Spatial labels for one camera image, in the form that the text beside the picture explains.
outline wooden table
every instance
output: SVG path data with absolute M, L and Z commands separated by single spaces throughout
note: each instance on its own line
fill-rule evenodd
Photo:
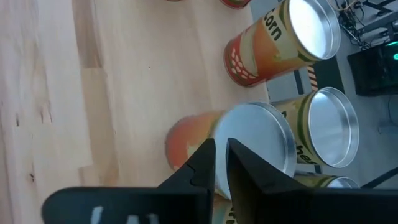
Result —
M 41 223 L 68 186 L 156 186 L 176 121 L 267 101 L 222 63 L 251 23 L 218 0 L 0 0 L 0 222 Z

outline yellow label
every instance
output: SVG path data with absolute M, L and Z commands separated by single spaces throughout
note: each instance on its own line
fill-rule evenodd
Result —
M 294 100 L 278 102 L 273 105 L 284 115 L 293 131 L 296 142 L 297 162 L 303 164 L 325 164 L 312 147 L 311 138 L 308 134 L 309 101 L 313 94 L 304 95 Z
M 282 61 L 297 58 L 299 56 L 299 52 L 297 51 L 294 42 L 290 39 L 286 28 L 279 17 L 279 10 L 280 7 L 271 10 L 262 20 L 262 25 L 279 51 L 279 54 L 275 56 L 274 60 Z
M 328 187 L 336 179 L 329 175 L 295 175 L 294 179 L 307 187 Z

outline open tin can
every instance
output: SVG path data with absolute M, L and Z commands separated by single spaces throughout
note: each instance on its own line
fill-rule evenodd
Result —
M 285 0 L 228 42 L 224 64 L 239 85 L 255 86 L 287 72 L 332 58 L 340 27 L 325 0 Z
M 359 188 L 359 185 L 348 177 L 296 172 L 294 179 L 307 187 Z
M 228 138 L 235 138 L 271 165 L 293 177 L 297 162 L 294 136 L 273 106 L 258 101 L 181 119 L 165 141 L 171 168 L 177 170 L 206 138 L 216 143 L 216 192 L 230 199 L 226 173 Z
M 273 105 L 292 128 L 299 163 L 341 168 L 353 161 L 359 146 L 358 119 L 342 92 L 326 87 Z

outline metal lid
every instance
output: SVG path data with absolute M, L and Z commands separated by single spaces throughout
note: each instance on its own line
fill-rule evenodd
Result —
M 312 146 L 329 166 L 345 167 L 359 145 L 359 126 L 353 105 L 339 90 L 327 87 L 312 98 L 309 109 Z
M 236 138 L 274 167 L 293 177 L 297 162 L 294 136 L 285 118 L 273 106 L 258 101 L 237 105 L 218 121 L 216 186 L 231 198 L 226 173 L 226 144 Z
M 359 185 L 348 177 L 337 177 L 328 185 L 329 188 L 359 188 Z
M 318 59 L 332 58 L 340 46 L 340 27 L 326 0 L 290 0 L 290 22 L 303 47 Z

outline black cable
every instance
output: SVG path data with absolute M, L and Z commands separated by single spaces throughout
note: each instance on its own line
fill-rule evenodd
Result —
M 388 103 L 387 103 L 388 119 L 390 120 L 391 124 L 398 127 L 398 124 L 396 124 L 391 118 L 391 108 L 390 108 L 391 98 L 392 98 L 392 95 L 390 95 L 390 98 L 388 99 Z
M 361 18 L 361 20 L 363 20 L 363 19 L 365 18 L 365 12 L 363 11 L 363 8 L 362 8 L 362 7 L 359 7 L 359 9 L 360 9 L 361 12 L 362 12 L 362 18 Z
M 339 9 L 340 7 L 338 6 L 338 2 L 337 2 L 337 0 L 335 0 L 335 2 L 336 2 L 336 7 Z
M 361 6 L 356 6 L 354 8 L 361 10 L 363 19 L 364 11 Z M 352 8 L 340 11 L 338 21 L 352 45 L 358 46 L 361 50 L 370 49 L 372 47 L 371 44 L 361 40 L 361 34 L 356 29 L 356 25 L 360 23 L 362 26 L 365 26 L 365 24 L 363 24 L 362 20 L 356 15 Z

